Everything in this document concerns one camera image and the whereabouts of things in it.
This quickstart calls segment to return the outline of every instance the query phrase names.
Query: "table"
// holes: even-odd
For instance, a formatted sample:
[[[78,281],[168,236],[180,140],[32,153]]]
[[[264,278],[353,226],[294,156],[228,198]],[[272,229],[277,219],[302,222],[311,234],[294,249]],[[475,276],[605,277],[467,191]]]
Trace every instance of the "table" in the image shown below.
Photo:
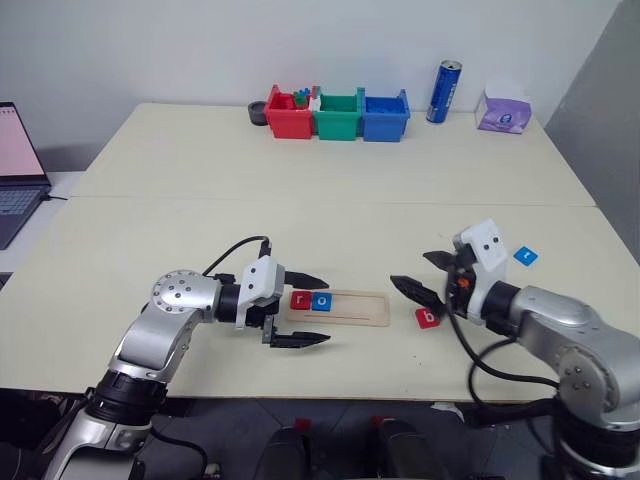
[[[291,351],[261,345],[256,330],[200,325],[170,395],[467,400],[469,360],[450,326],[419,330],[416,305],[388,276],[412,275],[441,291],[444,274],[422,252],[451,249],[455,233],[487,216],[510,253],[527,245],[540,255],[529,268],[510,259],[509,282],[581,298],[613,326],[640,333],[638,266],[597,208],[73,198],[0,292],[2,318],[15,319],[3,321],[0,385],[73,392],[94,385],[157,277],[202,270],[235,241],[268,234],[274,258],[293,270],[335,289],[388,292],[391,326],[279,321],[285,332],[332,335]],[[256,254],[243,247],[221,271],[240,273]],[[476,348],[497,339],[470,324],[465,330]],[[508,348],[494,365],[552,375],[521,347]],[[487,399],[549,394],[478,377]]]
[[[246,108],[142,104],[75,196],[575,205],[594,201],[540,124],[480,131],[414,112],[400,143],[274,139]]]
[[[84,172],[47,172],[51,182],[50,195],[67,198],[73,185]],[[52,199],[42,202],[27,223],[5,250],[0,250],[0,273],[15,272],[27,257],[33,244],[51,223],[54,216],[64,205],[64,200]]]

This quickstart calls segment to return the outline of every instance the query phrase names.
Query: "plastic bin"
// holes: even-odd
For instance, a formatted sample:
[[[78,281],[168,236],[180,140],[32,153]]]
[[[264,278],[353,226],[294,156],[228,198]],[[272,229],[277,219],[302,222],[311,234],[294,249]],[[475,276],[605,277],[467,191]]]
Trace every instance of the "plastic bin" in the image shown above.
[[[320,92],[320,110],[313,112],[320,140],[355,140],[362,117],[364,88],[355,95],[324,95]]]
[[[399,142],[407,126],[407,92],[397,97],[362,96],[362,136],[365,142]]]
[[[307,105],[296,106],[293,94],[282,93],[277,85],[264,108],[267,122],[276,138],[311,138],[313,114]]]

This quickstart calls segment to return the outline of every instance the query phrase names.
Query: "robotic arm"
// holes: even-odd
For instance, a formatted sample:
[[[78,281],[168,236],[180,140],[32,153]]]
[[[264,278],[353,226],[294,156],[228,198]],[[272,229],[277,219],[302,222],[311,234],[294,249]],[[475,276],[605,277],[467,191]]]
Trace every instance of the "robotic arm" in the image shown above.
[[[640,339],[579,300],[505,283],[507,253],[493,220],[466,229],[454,246],[454,254],[424,254],[448,273],[444,303],[409,277],[392,282],[436,315],[517,338],[554,369],[556,450],[566,471],[558,478],[640,478]]]
[[[158,279],[95,393],[74,418],[46,480],[142,478],[144,466],[135,453],[144,445],[151,417],[164,402],[167,385],[199,323],[217,319],[238,329],[262,328],[262,343],[275,348],[302,348],[329,339],[311,332],[277,333],[274,320],[285,283],[304,289],[329,285],[285,271],[270,253],[265,239],[260,258],[244,270],[239,285],[233,275],[209,277],[191,270],[172,271]]]

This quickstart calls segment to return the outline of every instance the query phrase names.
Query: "purple tissue box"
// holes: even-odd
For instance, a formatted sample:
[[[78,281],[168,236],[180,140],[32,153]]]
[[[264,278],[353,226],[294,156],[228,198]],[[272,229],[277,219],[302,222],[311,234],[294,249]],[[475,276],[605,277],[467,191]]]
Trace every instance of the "purple tissue box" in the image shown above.
[[[482,94],[476,109],[476,126],[480,130],[522,133],[530,118],[529,102],[523,98],[501,98],[489,89]]]

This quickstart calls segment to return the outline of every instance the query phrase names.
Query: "blue can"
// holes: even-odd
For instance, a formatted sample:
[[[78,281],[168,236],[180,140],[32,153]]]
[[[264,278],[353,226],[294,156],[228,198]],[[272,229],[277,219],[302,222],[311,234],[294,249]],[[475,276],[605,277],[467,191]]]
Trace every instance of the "blue can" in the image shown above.
[[[462,71],[462,64],[453,60],[445,60],[440,64],[438,69],[438,78],[436,86],[433,89],[431,104],[427,109],[427,120],[432,123],[442,123],[447,118],[449,105],[453,99],[453,93],[456,91],[458,78]]]

